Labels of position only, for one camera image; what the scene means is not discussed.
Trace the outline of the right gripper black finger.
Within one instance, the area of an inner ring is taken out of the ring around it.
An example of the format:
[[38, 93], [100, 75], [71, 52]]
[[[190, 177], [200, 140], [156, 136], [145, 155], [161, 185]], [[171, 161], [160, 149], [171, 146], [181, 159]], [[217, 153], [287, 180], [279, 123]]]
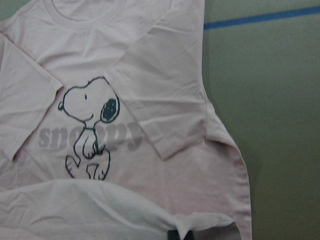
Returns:
[[194, 240], [192, 223], [178, 221], [168, 225], [166, 237], [168, 240]]

